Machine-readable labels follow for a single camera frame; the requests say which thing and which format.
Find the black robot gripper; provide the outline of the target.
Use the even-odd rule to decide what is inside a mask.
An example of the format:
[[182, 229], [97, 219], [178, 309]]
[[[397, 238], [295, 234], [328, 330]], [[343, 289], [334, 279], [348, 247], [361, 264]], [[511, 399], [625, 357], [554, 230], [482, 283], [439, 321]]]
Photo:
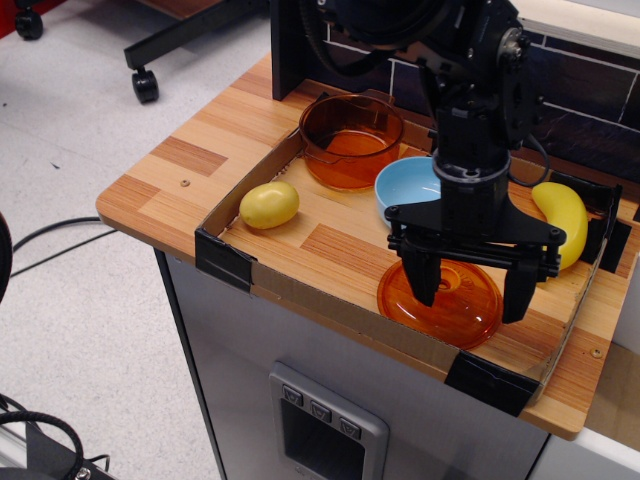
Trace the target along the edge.
[[521, 321], [536, 283], [558, 276], [566, 234], [510, 200], [508, 152], [486, 164], [431, 157], [440, 198], [385, 210], [389, 247], [401, 259], [413, 296], [433, 306], [444, 260], [499, 268], [506, 273], [502, 322]]

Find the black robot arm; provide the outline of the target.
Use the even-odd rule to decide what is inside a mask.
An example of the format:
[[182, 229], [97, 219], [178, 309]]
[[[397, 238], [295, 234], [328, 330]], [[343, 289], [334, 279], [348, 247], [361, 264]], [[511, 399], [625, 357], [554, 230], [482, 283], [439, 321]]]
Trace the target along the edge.
[[502, 320], [523, 319], [537, 284], [558, 275], [566, 236], [508, 194], [511, 154], [531, 139], [540, 102], [517, 9], [507, 1], [303, 1], [299, 9], [334, 73], [359, 76], [390, 57], [420, 71], [441, 193], [385, 211], [414, 297], [433, 304], [443, 260], [501, 268]]

